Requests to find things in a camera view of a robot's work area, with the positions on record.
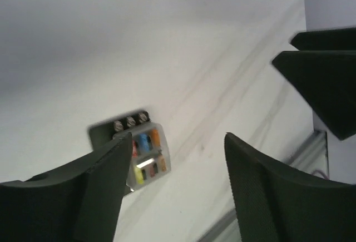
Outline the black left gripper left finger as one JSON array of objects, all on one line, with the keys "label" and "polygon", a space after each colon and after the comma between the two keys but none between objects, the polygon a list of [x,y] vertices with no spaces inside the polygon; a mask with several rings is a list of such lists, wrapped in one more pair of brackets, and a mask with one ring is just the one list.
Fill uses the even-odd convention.
[{"label": "black left gripper left finger", "polygon": [[36,175],[1,183],[2,241],[113,241],[132,136]]}]

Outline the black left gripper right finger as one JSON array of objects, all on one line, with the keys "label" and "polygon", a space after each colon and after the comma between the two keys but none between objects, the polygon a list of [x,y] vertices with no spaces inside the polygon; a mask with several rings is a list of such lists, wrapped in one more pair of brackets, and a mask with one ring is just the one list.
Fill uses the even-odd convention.
[{"label": "black left gripper right finger", "polygon": [[242,241],[355,240],[354,185],[299,170],[288,179],[232,133],[224,149]]}]

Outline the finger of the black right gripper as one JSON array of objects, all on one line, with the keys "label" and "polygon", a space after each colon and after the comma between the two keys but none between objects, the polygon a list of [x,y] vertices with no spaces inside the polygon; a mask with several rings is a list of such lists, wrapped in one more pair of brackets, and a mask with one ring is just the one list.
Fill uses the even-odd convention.
[{"label": "finger of the black right gripper", "polygon": [[334,136],[355,135],[355,51],[283,51],[271,64]]},{"label": "finger of the black right gripper", "polygon": [[355,27],[297,33],[290,44],[300,51],[355,51]]}]

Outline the black fuse box base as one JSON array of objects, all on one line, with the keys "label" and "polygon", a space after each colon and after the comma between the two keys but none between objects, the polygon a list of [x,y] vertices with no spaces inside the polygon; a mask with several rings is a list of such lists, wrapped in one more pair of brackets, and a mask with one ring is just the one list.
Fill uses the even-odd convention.
[{"label": "black fuse box base", "polygon": [[[115,133],[131,129],[136,126],[143,125],[151,121],[150,114],[144,109],[133,110],[125,112],[108,118],[101,122],[97,122],[88,128],[88,136],[92,148],[99,149],[104,144],[114,140],[112,136]],[[132,192],[129,191],[128,186],[125,186],[124,194],[128,195]]]}]

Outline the red blade fuse front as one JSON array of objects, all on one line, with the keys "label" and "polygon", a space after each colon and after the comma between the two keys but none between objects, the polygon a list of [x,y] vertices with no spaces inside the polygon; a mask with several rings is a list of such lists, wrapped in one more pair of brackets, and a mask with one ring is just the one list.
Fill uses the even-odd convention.
[{"label": "red blade fuse front", "polygon": [[137,149],[137,142],[135,140],[132,141],[132,157],[138,157],[139,151]]}]

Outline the red blade fuse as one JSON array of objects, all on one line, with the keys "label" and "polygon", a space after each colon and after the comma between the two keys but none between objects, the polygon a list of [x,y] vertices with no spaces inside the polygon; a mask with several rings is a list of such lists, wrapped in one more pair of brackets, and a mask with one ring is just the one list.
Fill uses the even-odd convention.
[{"label": "red blade fuse", "polygon": [[153,163],[152,165],[150,165],[149,172],[150,172],[150,178],[156,176],[156,174],[159,172],[157,163]]},{"label": "red blade fuse", "polygon": [[132,141],[132,157],[138,157],[139,151],[137,149],[137,142],[135,140]]}]

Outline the clear fuse box cover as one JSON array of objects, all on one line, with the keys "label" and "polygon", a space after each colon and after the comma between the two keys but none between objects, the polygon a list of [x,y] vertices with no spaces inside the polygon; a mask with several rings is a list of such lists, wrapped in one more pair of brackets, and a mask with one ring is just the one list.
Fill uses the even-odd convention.
[{"label": "clear fuse box cover", "polygon": [[[151,137],[150,137],[150,131],[152,129],[157,129],[160,134],[160,140],[161,140],[161,146],[160,147],[155,147],[152,142],[151,142]],[[158,180],[159,178],[163,177],[164,175],[168,174],[171,171],[171,161],[170,161],[170,153],[169,153],[169,147],[167,144],[167,140],[163,131],[163,128],[160,124],[154,123],[154,122],[148,122],[140,126],[133,127],[131,129],[121,131],[118,133],[115,133],[112,138],[118,138],[123,136],[124,134],[130,133],[132,136],[132,140],[135,140],[137,142],[137,149],[139,151],[138,157],[132,157],[131,158],[131,164],[127,176],[127,181],[126,185],[129,188],[130,192],[137,191],[139,189],[142,189],[143,187],[149,185],[150,183]],[[149,136],[149,141],[150,141],[150,152],[143,152],[140,150],[140,144],[139,144],[139,134],[146,134]],[[166,166],[167,170],[165,172],[160,171],[160,168],[158,166],[158,156],[162,154],[165,158],[166,161]],[[149,168],[150,165],[153,163],[157,163],[158,170],[159,172],[156,174],[155,177],[150,178],[150,172]],[[144,176],[144,184],[139,185],[136,182],[135,179],[135,174],[134,174],[134,166],[137,166],[141,168],[143,176]]]}]

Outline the blue blade fuse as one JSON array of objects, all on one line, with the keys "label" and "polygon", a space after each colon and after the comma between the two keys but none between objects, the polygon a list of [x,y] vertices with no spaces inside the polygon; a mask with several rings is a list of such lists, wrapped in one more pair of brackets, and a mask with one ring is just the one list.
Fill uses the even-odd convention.
[{"label": "blue blade fuse", "polygon": [[140,144],[140,150],[143,152],[150,152],[150,141],[149,141],[149,136],[146,134],[139,134],[139,144]]}]

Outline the orange blade fuse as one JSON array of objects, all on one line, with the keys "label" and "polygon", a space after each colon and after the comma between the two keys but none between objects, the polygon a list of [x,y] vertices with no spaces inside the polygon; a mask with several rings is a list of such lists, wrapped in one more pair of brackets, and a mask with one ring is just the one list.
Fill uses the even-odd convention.
[{"label": "orange blade fuse", "polygon": [[151,142],[155,147],[161,146],[160,134],[157,129],[152,129],[150,131]]},{"label": "orange blade fuse", "polygon": [[165,172],[167,170],[166,161],[162,154],[158,156],[158,166],[160,171]]}]

